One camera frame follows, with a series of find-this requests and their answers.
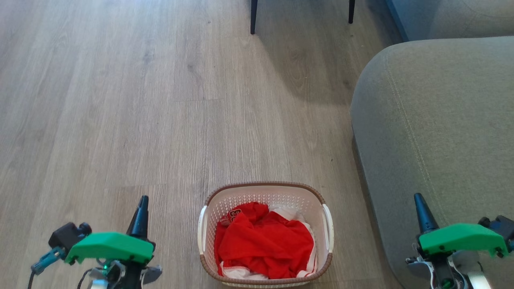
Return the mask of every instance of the black chair leg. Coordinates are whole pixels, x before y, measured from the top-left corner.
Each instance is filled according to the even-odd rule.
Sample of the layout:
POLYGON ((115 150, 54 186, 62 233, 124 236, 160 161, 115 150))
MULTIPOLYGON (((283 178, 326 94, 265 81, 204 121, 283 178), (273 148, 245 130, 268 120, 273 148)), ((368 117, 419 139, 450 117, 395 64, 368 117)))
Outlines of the black chair leg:
POLYGON ((250 34, 255 34, 255 20, 257 18, 257 0, 252 0, 252 11, 250 20, 250 34))
POLYGON ((355 0, 350 0, 350 14, 348 16, 348 23, 353 23, 353 12, 355 11, 355 0))

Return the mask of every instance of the laundry basket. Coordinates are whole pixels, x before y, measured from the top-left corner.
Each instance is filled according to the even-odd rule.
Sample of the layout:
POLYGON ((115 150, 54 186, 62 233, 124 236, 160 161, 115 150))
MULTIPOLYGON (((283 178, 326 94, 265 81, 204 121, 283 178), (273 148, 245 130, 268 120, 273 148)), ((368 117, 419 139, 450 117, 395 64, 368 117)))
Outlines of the laundry basket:
POLYGON ((198 250, 205 271, 228 286, 284 288, 306 284, 319 278, 330 266, 334 248, 334 225, 325 200, 315 189, 293 183, 248 183, 222 187, 206 200, 198 220, 198 250), (259 202, 298 210, 311 226, 316 246, 317 271, 308 277, 270 280, 242 280, 220 276, 214 258, 214 236, 220 218, 234 207, 259 202))

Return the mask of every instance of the gray fabric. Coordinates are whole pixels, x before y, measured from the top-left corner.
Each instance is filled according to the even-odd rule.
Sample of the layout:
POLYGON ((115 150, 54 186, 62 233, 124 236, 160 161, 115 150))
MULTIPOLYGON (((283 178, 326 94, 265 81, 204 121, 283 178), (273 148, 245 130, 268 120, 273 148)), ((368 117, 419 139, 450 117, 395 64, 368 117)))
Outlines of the gray fabric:
MULTIPOLYGON (((406 288, 427 288, 404 260, 419 233, 413 194, 439 225, 514 218, 514 37, 414 41, 375 56, 351 114, 385 253, 406 288)), ((494 288, 514 258, 482 256, 494 288)))
POLYGON ((514 35, 514 0, 388 0, 408 40, 514 35))

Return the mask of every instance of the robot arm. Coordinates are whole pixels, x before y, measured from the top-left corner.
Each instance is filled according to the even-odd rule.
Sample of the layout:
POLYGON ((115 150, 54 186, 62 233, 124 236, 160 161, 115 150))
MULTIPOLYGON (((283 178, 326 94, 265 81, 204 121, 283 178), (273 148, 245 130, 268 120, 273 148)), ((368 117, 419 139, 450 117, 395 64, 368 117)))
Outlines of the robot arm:
POLYGON ((417 237, 417 258, 407 258, 411 271, 425 265, 430 271, 432 289, 489 289, 482 272, 463 274, 454 261, 460 256, 464 262, 477 262, 478 255, 465 251, 489 251, 491 256, 503 258, 514 250, 514 222, 504 216, 494 221, 482 218, 478 224, 453 224, 439 228, 421 194, 415 194, 420 235, 417 237))
POLYGON ((93 288, 141 289, 142 284, 157 279, 162 270, 147 267, 153 258, 155 243, 148 240, 148 196, 141 197, 126 234, 118 232, 92 233, 91 227, 82 223, 77 228, 68 223, 53 232, 48 241, 52 248, 39 262, 31 266, 30 289, 33 277, 58 260, 70 265, 82 263, 84 259, 105 259, 102 267, 84 273, 80 285, 89 273, 97 279, 93 288))

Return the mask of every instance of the wooden floor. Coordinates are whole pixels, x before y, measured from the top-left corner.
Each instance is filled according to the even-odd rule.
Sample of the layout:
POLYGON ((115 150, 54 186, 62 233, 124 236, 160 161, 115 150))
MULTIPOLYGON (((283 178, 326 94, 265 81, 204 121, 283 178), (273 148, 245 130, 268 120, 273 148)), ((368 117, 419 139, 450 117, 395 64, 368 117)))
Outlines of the wooden floor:
MULTIPOLYGON (((202 269, 206 196, 238 182, 317 188, 335 221, 329 271, 303 289, 398 288, 352 149, 358 76, 400 41, 383 0, 0 2, 0 264, 3 288, 66 222, 125 231, 150 196, 148 288, 222 288, 202 269)), ((59 264, 34 288, 74 288, 59 264)))

